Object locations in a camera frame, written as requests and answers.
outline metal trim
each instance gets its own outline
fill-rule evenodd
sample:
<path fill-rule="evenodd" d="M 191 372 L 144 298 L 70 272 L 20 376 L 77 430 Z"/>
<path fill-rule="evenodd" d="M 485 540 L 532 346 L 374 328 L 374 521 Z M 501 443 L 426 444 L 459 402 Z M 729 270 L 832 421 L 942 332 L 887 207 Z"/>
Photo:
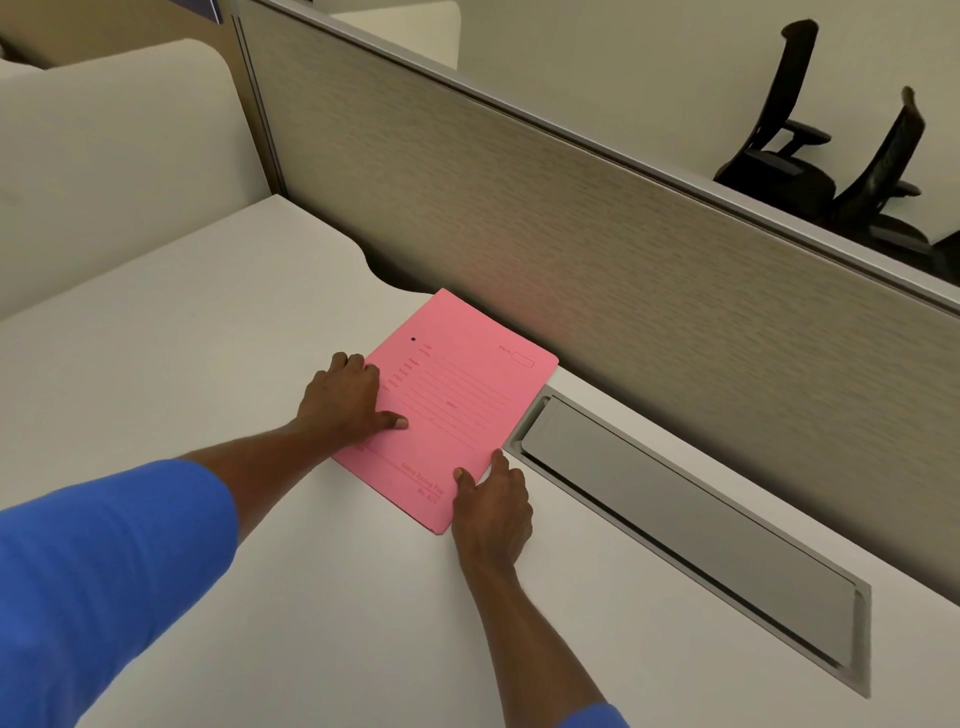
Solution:
<path fill-rule="evenodd" d="M 270 120 L 267 118 L 267 110 L 263 104 L 263 98 L 260 96 L 260 86 L 256 82 L 256 72 L 253 70 L 253 61 L 250 58 L 250 51 L 247 48 L 247 38 L 244 36 L 243 23 L 240 19 L 240 8 L 236 0 L 230 0 L 230 16 L 233 18 L 233 29 L 237 34 L 237 43 L 240 46 L 240 54 L 243 56 L 243 63 L 247 67 L 247 76 L 250 77 L 250 85 L 253 89 L 253 99 L 256 102 L 256 110 L 260 115 L 260 123 L 263 124 L 264 134 L 267 136 L 267 145 L 270 148 L 270 161 L 274 166 L 276 173 L 276 183 L 280 194 L 287 197 L 287 184 L 283 180 L 283 170 L 280 167 L 280 157 L 276 152 L 274 145 L 274 136 L 270 131 Z"/>
<path fill-rule="evenodd" d="M 575 484 L 568 483 L 563 479 L 562 476 L 559 476 L 557 473 L 549 470 L 544 464 L 542 464 L 535 457 L 528 454 L 523 446 L 522 442 L 524 437 L 530 432 L 532 427 L 535 426 L 540 414 L 543 412 L 546 404 L 550 400 L 559 400 L 564 404 L 570 406 L 580 414 L 584 415 L 586 418 L 592 420 L 597 425 L 605 428 L 609 432 L 617 435 L 627 443 L 636 447 L 639 451 L 648 455 L 652 459 L 656 460 L 664 467 L 673 471 L 677 475 L 689 480 L 691 483 L 699 486 L 705 492 L 711 494 L 712 496 L 723 501 L 731 508 L 739 512 L 745 518 L 750 519 L 756 524 L 762 526 L 763 528 L 770 531 L 775 536 L 783 539 L 788 544 L 795 547 L 797 550 L 806 554 L 810 558 L 819 562 L 821 565 L 834 571 L 843 578 L 847 579 L 853 584 L 855 592 L 855 602 L 854 602 L 854 613 L 853 613 L 853 634 L 852 634 L 852 663 L 849 666 L 840 666 L 835 664 L 830 659 L 825 659 L 825 655 L 821 653 L 818 649 L 810 645 L 803 638 L 791 632 L 789 629 L 784 627 L 779 622 L 772 619 L 769 615 L 765 615 L 756 610 L 749 602 L 744 601 L 736 593 L 731 592 L 726 589 L 724 585 L 716 582 L 714 579 L 710 578 L 709 575 L 704 574 L 701 570 L 698 569 L 696 565 L 690 564 L 685 559 L 680 557 L 674 551 L 669 549 L 669 546 L 660 544 L 657 541 L 652 540 L 647 534 L 639 530 L 628 518 L 625 516 L 616 513 L 606 504 L 601 501 L 591 497 L 586 491 L 582 491 L 577 488 Z M 858 692 L 863 697 L 869 698 L 871 695 L 871 621 L 872 621 L 872 590 L 870 584 L 865 582 L 860 577 L 856 576 L 853 573 L 850 573 L 848 570 L 838 566 L 833 563 L 823 555 L 817 553 L 816 551 L 810 549 L 808 546 L 798 541 L 797 539 L 790 536 L 790 534 L 785 533 L 784 531 L 777 528 L 775 525 L 769 523 L 765 519 L 757 516 L 751 511 L 747 510 L 739 503 L 734 500 L 731 500 L 729 497 L 725 496 L 723 493 L 717 491 L 715 488 L 712 488 L 709 484 L 704 482 L 702 479 L 696 477 L 692 473 L 689 473 L 683 467 L 679 466 L 677 463 L 664 458 L 662 455 L 657 453 L 654 450 L 649 449 L 643 443 L 640 443 L 636 438 L 631 437 L 623 430 L 610 425 L 606 421 L 600 419 L 594 415 L 589 410 L 585 409 L 583 406 L 577 402 L 571 400 L 569 397 L 566 397 L 562 393 L 558 392 L 556 389 L 550 386 L 544 386 L 540 392 L 537 394 L 537 397 L 534 399 L 533 403 L 527 409 L 520 419 L 520 422 L 517 424 L 514 431 L 507 438 L 506 443 L 504 443 L 503 448 L 509 452 L 513 457 L 522 462 L 524 465 L 529 467 L 531 470 L 535 471 L 542 477 L 549 480 L 551 483 L 556 485 L 558 488 L 561 488 L 568 495 L 574 497 L 583 503 L 587 508 L 596 513 L 598 516 L 605 519 L 611 525 L 616 526 L 625 534 L 630 536 L 632 539 L 637 541 L 639 544 L 650 549 L 656 553 L 661 559 L 666 561 L 668 564 L 676 568 L 677 570 L 684 573 L 686 576 L 693 579 L 700 586 L 702 586 L 707 591 L 716 595 L 727 604 L 729 604 L 733 609 L 737 610 L 744 617 L 755 622 L 757 625 L 765 629 L 767 632 L 781 640 L 783 643 L 789 645 L 793 649 L 797 650 L 800 654 L 804 655 L 812 663 L 823 669 L 825 672 L 829 673 L 837 680 L 842 682 L 844 685 L 848 686 L 852 690 Z"/>

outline blue sleeve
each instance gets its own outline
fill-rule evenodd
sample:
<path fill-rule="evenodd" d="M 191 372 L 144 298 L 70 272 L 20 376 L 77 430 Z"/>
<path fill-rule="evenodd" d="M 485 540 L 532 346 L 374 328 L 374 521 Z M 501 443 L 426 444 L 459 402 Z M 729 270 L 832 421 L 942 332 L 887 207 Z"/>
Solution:
<path fill-rule="evenodd" d="M 620 712 L 607 703 L 597 703 L 574 713 L 559 728 L 630 728 Z"/>
<path fill-rule="evenodd" d="M 73 726 L 237 548 L 227 487 L 167 460 L 0 512 L 0 725 Z"/>

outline hand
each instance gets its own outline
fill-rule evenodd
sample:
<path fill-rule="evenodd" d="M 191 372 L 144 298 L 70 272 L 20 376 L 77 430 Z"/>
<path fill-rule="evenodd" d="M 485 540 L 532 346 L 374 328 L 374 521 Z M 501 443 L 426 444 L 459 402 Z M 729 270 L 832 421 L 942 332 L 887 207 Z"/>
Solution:
<path fill-rule="evenodd" d="M 333 354 L 330 368 L 307 384 L 292 425 L 315 434 L 331 452 L 366 442 L 384 429 L 406 429 L 407 419 L 396 412 L 377 412 L 380 371 L 363 356 Z"/>
<path fill-rule="evenodd" d="M 534 509 L 523 472 L 510 470 L 500 450 L 491 458 L 491 472 L 480 485 L 463 468 L 454 471 L 453 540 L 464 572 L 494 570 L 511 574 L 524 544 L 533 533 Z"/>

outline pink folder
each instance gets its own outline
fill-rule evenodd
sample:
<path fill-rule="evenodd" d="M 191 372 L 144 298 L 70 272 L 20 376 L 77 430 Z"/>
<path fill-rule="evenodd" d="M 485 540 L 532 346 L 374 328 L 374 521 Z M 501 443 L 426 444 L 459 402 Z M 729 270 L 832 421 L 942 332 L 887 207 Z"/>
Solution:
<path fill-rule="evenodd" d="M 557 357 L 440 291 L 367 357 L 380 368 L 377 409 L 406 416 L 334 459 L 434 533 L 453 519 L 453 471 L 490 465 Z"/>

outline black office chair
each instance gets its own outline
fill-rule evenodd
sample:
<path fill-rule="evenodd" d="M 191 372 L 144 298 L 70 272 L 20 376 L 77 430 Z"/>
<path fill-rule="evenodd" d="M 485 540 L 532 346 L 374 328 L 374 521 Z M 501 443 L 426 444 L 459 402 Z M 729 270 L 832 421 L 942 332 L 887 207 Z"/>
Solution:
<path fill-rule="evenodd" d="M 827 173 L 793 157 L 804 145 L 830 141 L 828 133 L 789 118 L 804 85 L 817 31 L 813 20 L 798 20 L 781 31 L 786 45 L 763 111 L 746 143 L 714 177 L 731 189 L 805 220 L 819 217 L 836 192 Z M 764 151 L 781 129 L 792 132 L 793 138 L 776 152 Z"/>
<path fill-rule="evenodd" d="M 892 197 L 920 194 L 919 187 L 901 181 L 900 175 L 920 144 L 926 123 L 917 109 L 913 89 L 906 86 L 901 96 L 903 108 L 873 160 L 817 222 L 861 245 L 926 268 L 931 255 L 926 236 L 912 225 L 881 213 Z"/>

